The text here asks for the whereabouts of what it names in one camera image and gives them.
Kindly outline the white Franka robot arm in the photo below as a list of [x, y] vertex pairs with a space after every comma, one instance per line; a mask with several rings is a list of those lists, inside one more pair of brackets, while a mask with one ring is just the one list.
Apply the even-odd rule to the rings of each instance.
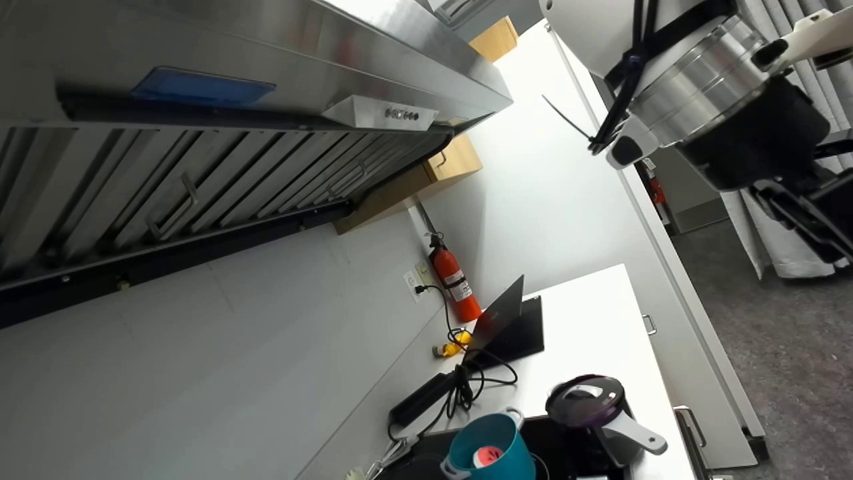
[[818, 8], [764, 36], [744, 0], [539, 0], [556, 36], [612, 103], [594, 154], [632, 164], [680, 150], [716, 190], [814, 183], [828, 120], [787, 70], [853, 44], [853, 8]]

